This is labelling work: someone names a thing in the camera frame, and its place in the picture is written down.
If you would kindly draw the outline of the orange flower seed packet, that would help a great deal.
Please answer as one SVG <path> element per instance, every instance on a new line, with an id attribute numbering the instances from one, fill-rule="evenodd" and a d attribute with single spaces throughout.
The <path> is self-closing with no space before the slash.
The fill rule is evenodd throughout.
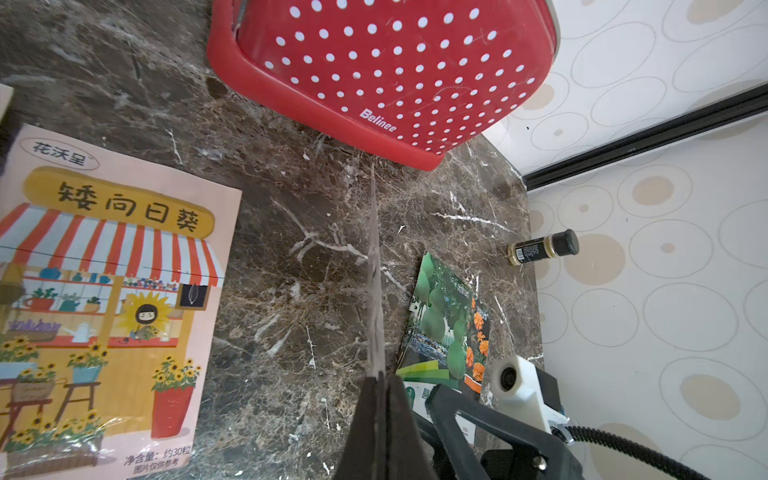
<path id="1" fill-rule="evenodd" d="M 464 383 L 477 395 L 482 391 L 486 364 L 488 363 L 490 325 L 486 308 L 478 299 L 474 298 L 464 340 L 466 346 Z"/>

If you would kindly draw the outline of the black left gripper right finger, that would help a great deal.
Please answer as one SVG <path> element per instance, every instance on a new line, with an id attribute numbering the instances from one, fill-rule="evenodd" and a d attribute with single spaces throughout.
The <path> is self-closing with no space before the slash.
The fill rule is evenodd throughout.
<path id="1" fill-rule="evenodd" d="M 421 445 L 420 431 L 400 377 L 387 376 L 385 478 L 391 480 L 436 479 Z"/>

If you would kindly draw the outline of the green pea seed packet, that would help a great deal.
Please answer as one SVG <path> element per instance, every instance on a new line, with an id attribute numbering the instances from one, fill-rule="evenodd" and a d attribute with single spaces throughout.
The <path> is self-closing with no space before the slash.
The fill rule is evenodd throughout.
<path id="1" fill-rule="evenodd" d="M 383 291 L 381 283 L 380 238 L 375 166 L 371 165 L 371 207 L 367 253 L 368 280 L 368 374 L 379 378 L 385 374 L 386 354 L 383 319 Z"/>

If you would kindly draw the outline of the red polka dot toaster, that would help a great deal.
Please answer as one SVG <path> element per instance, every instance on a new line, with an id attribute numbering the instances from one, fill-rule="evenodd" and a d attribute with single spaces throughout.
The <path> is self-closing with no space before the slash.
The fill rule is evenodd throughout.
<path id="1" fill-rule="evenodd" d="M 207 57 L 236 93 L 431 171 L 529 100 L 560 40 L 549 1 L 216 1 Z"/>

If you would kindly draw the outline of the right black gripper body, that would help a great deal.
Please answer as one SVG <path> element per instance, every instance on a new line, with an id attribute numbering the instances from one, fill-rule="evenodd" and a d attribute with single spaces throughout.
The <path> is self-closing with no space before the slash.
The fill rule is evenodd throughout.
<path id="1" fill-rule="evenodd" d="M 436 386 L 417 425 L 440 479 L 579 480 L 583 467 L 565 444 L 519 420 Z"/>

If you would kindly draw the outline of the white green-text seed packet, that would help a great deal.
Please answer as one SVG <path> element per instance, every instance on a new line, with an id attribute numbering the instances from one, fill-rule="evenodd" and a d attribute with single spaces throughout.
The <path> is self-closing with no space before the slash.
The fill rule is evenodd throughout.
<path id="1" fill-rule="evenodd" d="M 396 369 L 418 419 L 431 421 L 426 401 L 437 386 L 480 399 L 483 356 L 472 351 L 470 335 L 473 320 L 481 317 L 471 288 L 437 257 L 424 254 Z"/>

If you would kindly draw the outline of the black right corner post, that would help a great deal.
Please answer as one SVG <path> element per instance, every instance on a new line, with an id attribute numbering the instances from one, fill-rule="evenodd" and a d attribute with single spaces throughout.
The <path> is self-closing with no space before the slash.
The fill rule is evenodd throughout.
<path id="1" fill-rule="evenodd" d="M 765 84 L 523 176 L 529 191 L 669 147 L 767 112 Z"/>

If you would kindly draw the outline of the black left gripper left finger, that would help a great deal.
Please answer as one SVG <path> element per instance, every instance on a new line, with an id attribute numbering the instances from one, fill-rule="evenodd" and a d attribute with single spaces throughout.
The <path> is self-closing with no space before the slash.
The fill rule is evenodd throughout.
<path id="1" fill-rule="evenodd" d="M 363 380 L 345 448 L 334 479 L 387 477 L 386 382 L 382 372 Z"/>

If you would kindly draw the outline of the small dark spice bottle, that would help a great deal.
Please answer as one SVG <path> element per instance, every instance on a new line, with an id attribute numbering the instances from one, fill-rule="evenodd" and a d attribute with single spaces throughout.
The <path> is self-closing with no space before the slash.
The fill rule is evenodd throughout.
<path id="1" fill-rule="evenodd" d="M 506 258 L 513 266 L 541 260 L 577 255 L 580 244 L 576 233 L 567 229 L 507 247 Z"/>

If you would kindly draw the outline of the white orange-text seed packet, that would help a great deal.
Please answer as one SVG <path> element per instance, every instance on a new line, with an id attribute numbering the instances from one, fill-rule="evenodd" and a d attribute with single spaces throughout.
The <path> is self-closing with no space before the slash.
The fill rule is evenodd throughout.
<path id="1" fill-rule="evenodd" d="M 1 177 L 1 475 L 187 465 L 239 190 L 27 125 Z"/>

